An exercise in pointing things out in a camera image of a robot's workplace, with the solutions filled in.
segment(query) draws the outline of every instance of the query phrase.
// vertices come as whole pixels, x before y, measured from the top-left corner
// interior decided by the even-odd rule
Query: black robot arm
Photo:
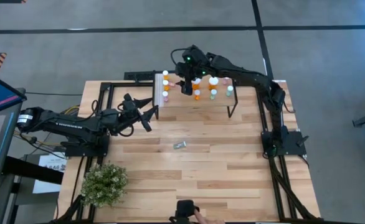
[[[187,48],[182,53],[182,57],[184,63],[178,62],[176,64],[176,74],[185,79],[185,81],[180,82],[182,93],[191,95],[191,81],[205,75],[218,78],[228,77],[238,82],[245,82],[256,88],[266,109],[271,113],[273,126],[271,145],[274,149],[283,147],[283,139],[288,133],[281,117],[285,92],[277,83],[259,72],[235,66],[223,56],[212,53],[204,54],[195,45]]]
[[[137,121],[141,122],[147,132],[152,130],[149,121],[158,106],[143,114],[138,110],[151,100],[133,100],[126,94],[124,101],[118,105],[118,110],[103,111],[94,108],[94,101],[93,113],[87,118],[56,113],[40,107],[28,108],[21,111],[17,127],[21,133],[48,131],[67,137],[68,141],[61,143],[67,149],[66,156],[103,156],[107,153],[109,135],[131,136],[134,131],[133,124]],[[121,133],[128,128],[131,128],[130,134]]]

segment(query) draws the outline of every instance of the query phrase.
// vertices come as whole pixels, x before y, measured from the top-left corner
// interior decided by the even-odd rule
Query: concrete floor
[[[263,26],[365,25],[365,0],[258,0]],[[0,4],[0,30],[255,26],[248,0],[28,0]],[[273,74],[288,80],[322,217],[365,223],[365,30],[265,31]],[[257,31],[0,34],[0,78],[28,91],[81,93],[86,80],[173,69],[172,49],[191,44],[265,72]],[[29,95],[24,107],[61,111],[78,96]],[[32,148],[18,139],[10,155]],[[26,206],[17,223],[45,222],[55,205]]]

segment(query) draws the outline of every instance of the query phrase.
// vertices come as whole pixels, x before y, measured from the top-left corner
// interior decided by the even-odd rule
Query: black floor line
[[[253,12],[255,14],[258,40],[260,41],[260,48],[262,49],[262,55],[265,63],[265,71],[268,77],[274,79],[274,75],[272,73],[272,68],[271,68],[270,56],[268,55],[267,44],[265,43],[265,36],[262,26],[262,20],[260,18],[260,11],[257,5],[257,0],[252,0],[252,6],[253,6]]]
[[[87,34],[120,32],[177,32],[177,31],[238,31],[256,30],[255,26],[202,26],[202,27],[138,27],[138,28],[96,28],[96,29],[32,29],[0,30],[0,34]]]
[[[264,26],[263,30],[364,30],[365,25],[341,26]]]

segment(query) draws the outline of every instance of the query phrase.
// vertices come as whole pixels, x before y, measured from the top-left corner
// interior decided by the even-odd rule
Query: white label paper
[[[54,154],[57,156],[64,156],[61,152],[54,152]],[[39,166],[65,172],[66,159],[61,159],[53,155],[40,156]],[[33,194],[59,192],[59,191],[60,191],[59,184],[51,184],[39,180],[35,180],[34,182]]]
[[[25,118],[25,119],[33,119],[32,115],[27,115],[27,114],[21,114],[18,116],[18,118]]]
[[[27,119],[24,118],[19,118],[18,119],[18,123],[26,123]]]

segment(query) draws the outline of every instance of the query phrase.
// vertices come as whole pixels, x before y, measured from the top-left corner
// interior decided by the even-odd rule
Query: wooden table
[[[86,82],[80,116],[91,113],[100,83]],[[287,84],[280,85],[292,109]],[[125,93],[143,99],[152,95],[152,88],[116,88],[113,106],[122,101]],[[210,219],[278,221],[270,168],[262,157],[262,124],[255,89],[239,86],[237,96],[239,105],[231,118],[225,115],[224,107],[163,108],[159,120],[151,120],[152,132],[147,133],[136,123],[131,137],[112,137],[104,162],[127,168],[128,194],[122,204],[97,208],[95,222],[167,222],[180,199],[193,199]],[[283,115],[285,125],[296,129],[295,115],[286,111]],[[173,144],[181,141],[187,142],[187,148],[174,150]],[[293,191],[312,214],[319,216],[307,165],[298,156],[286,156],[286,160]],[[59,194],[60,214],[70,205],[79,162],[79,157],[67,161]],[[286,196],[281,191],[285,216],[289,217]]]

